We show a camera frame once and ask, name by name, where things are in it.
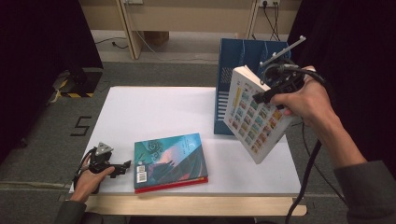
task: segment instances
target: dark sleeve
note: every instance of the dark sleeve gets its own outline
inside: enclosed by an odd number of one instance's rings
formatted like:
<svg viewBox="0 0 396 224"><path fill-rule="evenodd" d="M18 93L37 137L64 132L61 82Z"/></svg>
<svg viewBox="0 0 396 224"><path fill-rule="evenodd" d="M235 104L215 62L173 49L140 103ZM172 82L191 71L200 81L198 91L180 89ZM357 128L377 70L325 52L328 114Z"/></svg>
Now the dark sleeve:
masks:
<svg viewBox="0 0 396 224"><path fill-rule="evenodd" d="M55 224L79 224L84 216L85 203L78 203L74 201L65 201L59 209L58 216L55 219Z"/></svg>
<svg viewBox="0 0 396 224"><path fill-rule="evenodd" d="M334 170L348 205L348 223L396 223L396 181L382 161Z"/></svg>

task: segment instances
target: left hand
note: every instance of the left hand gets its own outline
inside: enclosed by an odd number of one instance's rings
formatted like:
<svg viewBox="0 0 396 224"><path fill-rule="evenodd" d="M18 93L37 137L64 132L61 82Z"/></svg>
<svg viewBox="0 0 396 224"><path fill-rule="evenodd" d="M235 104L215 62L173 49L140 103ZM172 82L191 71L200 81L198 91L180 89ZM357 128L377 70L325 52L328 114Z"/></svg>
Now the left hand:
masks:
<svg viewBox="0 0 396 224"><path fill-rule="evenodd" d="M83 167L88 165L90 157L91 156L88 156L87 159L85 159ZM81 203L87 202L91 193L94 192L98 188L99 184L105 179L105 177L113 173L115 169L116 168L114 168L114 166L110 166L99 174L94 174L89 169L84 171L79 177L77 185L75 186L75 192L70 198L70 201Z"/></svg>

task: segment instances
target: colorful book cover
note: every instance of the colorful book cover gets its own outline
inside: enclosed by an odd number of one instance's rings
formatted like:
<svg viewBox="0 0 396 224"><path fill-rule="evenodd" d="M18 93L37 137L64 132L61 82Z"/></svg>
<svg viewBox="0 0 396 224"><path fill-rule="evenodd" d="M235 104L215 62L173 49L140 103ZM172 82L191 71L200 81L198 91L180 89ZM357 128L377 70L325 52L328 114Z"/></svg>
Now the colorful book cover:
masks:
<svg viewBox="0 0 396 224"><path fill-rule="evenodd" d="M233 70L224 122L257 164L270 153L293 120L293 116L284 116L274 105L256 104L253 95L268 90L246 66Z"/></svg>
<svg viewBox="0 0 396 224"><path fill-rule="evenodd" d="M134 143L134 192L207 183L198 133Z"/></svg>

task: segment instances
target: blue crate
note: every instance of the blue crate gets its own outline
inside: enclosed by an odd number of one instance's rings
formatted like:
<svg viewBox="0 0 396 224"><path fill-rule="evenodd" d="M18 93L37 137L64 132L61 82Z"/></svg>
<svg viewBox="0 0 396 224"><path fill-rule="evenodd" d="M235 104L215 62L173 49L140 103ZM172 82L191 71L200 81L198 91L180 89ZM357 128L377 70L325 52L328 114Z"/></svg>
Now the blue crate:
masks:
<svg viewBox="0 0 396 224"><path fill-rule="evenodd" d="M287 42L279 41L221 39L216 86L215 134L233 135L223 121L233 69L247 65L256 76L260 77L265 69L265 67L260 67L260 62L267 61L273 53L278 53L287 47ZM282 57L290 58L290 52L285 53Z"/></svg>

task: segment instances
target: barcode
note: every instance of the barcode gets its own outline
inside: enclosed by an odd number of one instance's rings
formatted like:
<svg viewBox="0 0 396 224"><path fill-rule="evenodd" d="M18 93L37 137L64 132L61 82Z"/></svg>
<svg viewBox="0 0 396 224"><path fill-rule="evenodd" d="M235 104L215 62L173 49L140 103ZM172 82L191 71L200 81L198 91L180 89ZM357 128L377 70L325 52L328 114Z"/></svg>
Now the barcode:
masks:
<svg viewBox="0 0 396 224"><path fill-rule="evenodd" d="M137 173L145 172L145 166L144 165L143 166L137 166L136 167L136 172Z"/></svg>
<svg viewBox="0 0 396 224"><path fill-rule="evenodd" d="M136 174L136 183L142 183L148 181L147 172L137 173Z"/></svg>

